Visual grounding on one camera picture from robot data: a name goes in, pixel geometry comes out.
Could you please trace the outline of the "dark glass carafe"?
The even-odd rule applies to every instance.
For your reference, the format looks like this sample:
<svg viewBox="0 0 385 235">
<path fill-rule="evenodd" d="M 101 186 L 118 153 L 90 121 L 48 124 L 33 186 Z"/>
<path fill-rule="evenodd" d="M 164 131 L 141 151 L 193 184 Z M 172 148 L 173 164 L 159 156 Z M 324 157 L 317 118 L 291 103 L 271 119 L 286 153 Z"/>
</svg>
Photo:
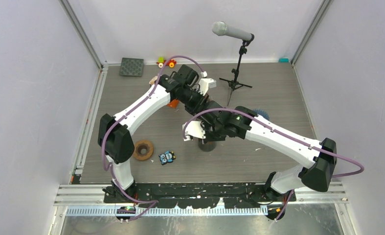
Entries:
<svg viewBox="0 0 385 235">
<path fill-rule="evenodd" d="M 198 141 L 198 148 L 203 152 L 211 152 L 213 151 L 217 146 L 217 143 L 215 141 L 208 141 L 204 142 L 204 140 Z"/>
</svg>

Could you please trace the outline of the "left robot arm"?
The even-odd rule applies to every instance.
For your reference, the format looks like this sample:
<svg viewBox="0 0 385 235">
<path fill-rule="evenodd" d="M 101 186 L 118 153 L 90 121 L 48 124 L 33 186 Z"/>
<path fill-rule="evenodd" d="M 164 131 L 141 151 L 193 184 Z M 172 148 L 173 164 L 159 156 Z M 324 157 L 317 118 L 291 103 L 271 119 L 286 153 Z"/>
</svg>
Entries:
<svg viewBox="0 0 385 235">
<path fill-rule="evenodd" d="M 197 73 L 182 65 L 170 75 L 159 72 L 149 90 L 125 110 L 101 117 L 98 143 L 103 168 L 112 173 L 118 199 L 128 203 L 135 196 L 130 158 L 136 149 L 132 135 L 140 125 L 173 100 L 183 103 L 190 114 L 197 114 L 207 103 L 208 90 L 214 87 L 216 81 L 208 78 L 205 71 Z"/>
</svg>

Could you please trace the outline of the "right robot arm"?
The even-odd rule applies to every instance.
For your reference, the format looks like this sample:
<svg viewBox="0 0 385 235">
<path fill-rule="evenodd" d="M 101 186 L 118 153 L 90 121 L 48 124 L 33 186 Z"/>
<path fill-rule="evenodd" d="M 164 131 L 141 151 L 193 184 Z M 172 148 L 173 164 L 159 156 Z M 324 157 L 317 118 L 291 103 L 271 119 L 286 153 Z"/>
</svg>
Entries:
<svg viewBox="0 0 385 235">
<path fill-rule="evenodd" d="M 266 145 L 295 160 L 297 166 L 272 172 L 264 184 L 264 195 L 276 201 L 293 189 L 308 187 L 327 192 L 337 158 L 336 143 L 310 139 L 278 125 L 244 106 L 235 109 L 212 108 L 199 113 L 197 124 L 186 134 L 203 140 L 224 141 L 238 137 Z"/>
</svg>

